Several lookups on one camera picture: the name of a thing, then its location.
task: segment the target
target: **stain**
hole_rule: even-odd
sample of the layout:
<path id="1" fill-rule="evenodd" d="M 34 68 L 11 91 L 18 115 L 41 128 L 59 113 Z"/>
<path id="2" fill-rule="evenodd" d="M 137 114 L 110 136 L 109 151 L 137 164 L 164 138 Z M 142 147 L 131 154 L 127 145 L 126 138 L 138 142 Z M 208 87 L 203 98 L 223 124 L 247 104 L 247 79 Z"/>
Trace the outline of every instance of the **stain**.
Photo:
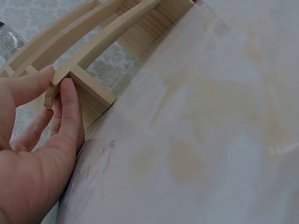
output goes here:
<path id="1" fill-rule="evenodd" d="M 218 37 L 222 37 L 229 32 L 229 26 L 222 19 L 217 19 L 217 22 L 213 27 L 213 32 Z"/>
<path id="2" fill-rule="evenodd" d="M 170 145 L 168 165 L 173 179 L 180 186 L 196 181 L 200 173 L 200 161 L 192 146 L 180 137 L 171 137 Z"/>
<path id="3" fill-rule="evenodd" d="M 262 55 L 258 47 L 253 44 L 255 38 L 258 36 L 258 32 L 254 30 L 253 26 L 249 26 L 248 35 L 248 41 L 244 45 L 244 52 L 249 60 L 258 66 L 262 66 Z"/>
<path id="4" fill-rule="evenodd" d="M 133 158 L 132 167 L 129 171 L 129 177 L 133 179 L 143 178 L 152 167 L 152 163 L 156 154 L 157 148 L 152 145 L 149 145 L 140 151 Z"/>
<path id="5" fill-rule="evenodd" d="M 207 32 L 210 30 L 210 28 L 212 27 L 213 22 L 217 19 L 217 16 L 210 16 L 204 23 L 203 23 L 203 32 L 200 33 L 201 35 L 206 36 Z"/>
<path id="6" fill-rule="evenodd" d="M 247 83 L 214 80 L 196 74 L 190 87 L 190 102 L 182 119 L 192 125 L 193 135 L 203 144 L 207 129 L 218 129 L 227 119 L 261 124 L 263 92 Z"/>
<path id="7" fill-rule="evenodd" d="M 166 106 L 167 102 L 185 85 L 186 80 L 188 79 L 190 74 L 190 67 L 192 66 L 188 64 L 178 72 L 172 73 L 164 79 L 163 84 L 167 86 L 167 91 L 164 94 L 164 97 L 158 106 L 154 118 L 150 123 L 150 128 L 152 128 L 156 124 L 158 117 L 163 108 Z"/>
<path id="8" fill-rule="evenodd" d="M 276 69 L 275 51 L 267 54 L 267 48 L 275 49 L 271 46 L 272 41 L 262 38 L 263 34 L 257 32 L 254 26 L 248 28 L 249 38 L 244 45 L 246 57 L 254 63 L 255 68 L 261 75 L 263 83 L 264 98 L 267 103 L 266 113 L 263 116 L 264 142 L 270 151 L 273 148 L 284 148 L 286 141 L 290 139 L 291 117 L 286 117 L 293 105 L 286 105 L 286 102 L 297 102 L 292 91 L 282 84 L 285 77 L 281 77 Z"/>

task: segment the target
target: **wooden block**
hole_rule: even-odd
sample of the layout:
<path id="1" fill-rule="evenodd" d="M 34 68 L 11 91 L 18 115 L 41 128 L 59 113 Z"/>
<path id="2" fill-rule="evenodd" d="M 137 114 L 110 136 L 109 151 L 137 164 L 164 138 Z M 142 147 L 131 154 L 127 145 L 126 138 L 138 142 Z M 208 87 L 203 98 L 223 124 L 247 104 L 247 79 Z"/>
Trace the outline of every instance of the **wooden block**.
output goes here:
<path id="1" fill-rule="evenodd" d="M 66 77 L 75 65 L 86 69 L 100 54 L 102 54 L 115 40 L 135 24 L 144 14 L 157 6 L 160 0 L 145 0 L 125 14 L 110 23 L 83 45 L 55 72 L 49 89 L 46 91 L 44 106 L 50 109 L 59 93 L 59 83 Z"/>
<path id="2" fill-rule="evenodd" d="M 78 65 L 72 68 L 68 76 L 76 86 L 86 130 L 109 109 L 116 97 Z"/>

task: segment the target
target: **wooden slat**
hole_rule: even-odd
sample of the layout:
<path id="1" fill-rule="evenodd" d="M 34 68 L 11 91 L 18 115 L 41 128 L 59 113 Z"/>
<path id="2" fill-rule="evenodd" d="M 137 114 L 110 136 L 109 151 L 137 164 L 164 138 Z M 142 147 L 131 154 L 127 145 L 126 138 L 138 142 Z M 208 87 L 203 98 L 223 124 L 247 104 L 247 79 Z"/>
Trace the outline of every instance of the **wooden slat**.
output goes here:
<path id="1" fill-rule="evenodd" d="M 110 0 L 75 20 L 32 54 L 15 71 L 14 77 L 25 75 L 24 70 L 29 64 L 40 70 L 48 64 L 54 63 L 65 51 L 95 28 L 101 21 L 114 14 L 122 2 L 123 0 Z"/>
<path id="2" fill-rule="evenodd" d="M 57 33 L 71 24 L 73 21 L 86 14 L 88 11 L 95 7 L 94 0 L 85 2 L 84 4 L 76 7 L 65 16 L 56 20 L 51 26 L 38 34 L 33 40 L 26 43 L 17 53 L 15 53 L 11 59 L 3 66 L 3 68 L 10 66 L 13 70 L 17 70 L 18 67 L 32 55 L 36 50 L 43 46 L 49 39 L 54 37 Z"/>
<path id="3" fill-rule="evenodd" d="M 88 43 L 81 47 L 55 72 L 49 89 L 46 92 L 44 106 L 50 109 L 53 106 L 55 96 L 59 92 L 59 83 L 66 77 L 69 71 L 79 65 L 86 69 L 99 55 L 101 55 L 115 40 L 124 34 L 143 15 L 157 6 L 160 0 L 145 0 L 128 12 L 117 18 L 111 24 L 102 29 Z"/>

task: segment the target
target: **curved wooden rail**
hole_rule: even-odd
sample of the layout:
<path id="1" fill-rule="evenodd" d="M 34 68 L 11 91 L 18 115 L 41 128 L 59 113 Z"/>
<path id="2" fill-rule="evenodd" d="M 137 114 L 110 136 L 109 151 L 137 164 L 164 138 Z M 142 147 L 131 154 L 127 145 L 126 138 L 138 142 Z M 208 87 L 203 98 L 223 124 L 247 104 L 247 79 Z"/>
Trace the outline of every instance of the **curved wooden rail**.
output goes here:
<path id="1" fill-rule="evenodd" d="M 0 77 L 37 72 L 99 25 L 102 30 L 58 68 L 47 91 L 29 105 L 35 111 L 42 106 L 50 109 L 61 80 L 72 77 L 87 130 L 116 97 L 85 69 L 116 40 L 131 54 L 140 56 L 192 5 L 191 0 L 89 0 L 26 43 L 1 67 Z"/>
<path id="2" fill-rule="evenodd" d="M 24 70 L 29 65 L 40 70 L 48 64 L 53 64 L 65 51 L 97 27 L 100 22 L 114 14 L 122 2 L 123 0 L 110 0 L 76 19 L 30 55 L 14 72 L 13 77 L 25 75 Z"/>
<path id="3" fill-rule="evenodd" d="M 56 20 L 52 25 L 50 25 L 47 29 L 38 34 L 34 39 L 30 42 L 26 43 L 17 53 L 15 53 L 11 59 L 5 63 L 4 66 L 0 69 L 0 77 L 1 76 L 11 76 L 15 70 L 17 70 L 28 58 L 28 56 L 34 54 L 40 47 L 44 46 L 47 41 L 49 41 L 56 34 L 61 32 L 64 28 L 70 25 L 73 21 L 80 18 L 82 15 L 86 14 L 93 8 L 95 8 L 96 2 L 94 0 L 90 0 L 82 5 L 76 7 L 72 11 L 70 11 L 65 16 L 61 17 L 59 20 Z"/>
<path id="4" fill-rule="evenodd" d="M 44 106 L 52 108 L 56 95 L 59 93 L 61 80 L 68 76 L 73 67 L 79 65 L 86 69 L 99 55 L 101 55 L 114 41 L 116 41 L 133 24 L 142 18 L 147 12 L 155 8 L 160 0 L 144 0 L 130 9 L 115 21 L 102 29 L 88 43 L 82 46 L 55 72 L 50 87 L 46 91 Z"/>

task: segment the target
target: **wood grain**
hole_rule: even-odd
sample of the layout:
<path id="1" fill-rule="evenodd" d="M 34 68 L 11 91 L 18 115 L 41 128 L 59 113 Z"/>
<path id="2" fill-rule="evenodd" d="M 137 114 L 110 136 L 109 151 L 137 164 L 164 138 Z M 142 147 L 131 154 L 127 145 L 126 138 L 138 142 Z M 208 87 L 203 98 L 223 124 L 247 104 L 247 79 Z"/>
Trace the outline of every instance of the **wood grain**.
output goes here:
<path id="1" fill-rule="evenodd" d="M 69 74 L 75 65 L 86 69 L 99 55 L 101 55 L 115 40 L 126 32 L 148 11 L 157 6 L 160 0 L 145 0 L 127 11 L 125 14 L 102 29 L 88 43 L 82 46 L 55 72 L 51 86 L 46 91 L 44 106 L 51 108 L 55 96 L 59 93 L 59 83 Z"/>

